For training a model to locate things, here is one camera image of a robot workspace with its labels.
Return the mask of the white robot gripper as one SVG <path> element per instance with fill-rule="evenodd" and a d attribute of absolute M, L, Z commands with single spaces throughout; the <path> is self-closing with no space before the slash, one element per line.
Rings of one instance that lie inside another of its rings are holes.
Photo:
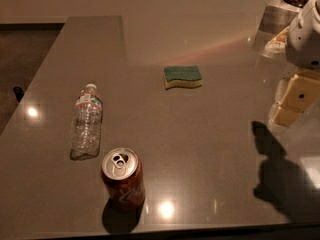
<path fill-rule="evenodd" d="M 320 98 L 320 0 L 309 0 L 292 20 L 286 45 L 289 62 L 300 67 L 279 81 L 269 120 L 289 127 Z"/>

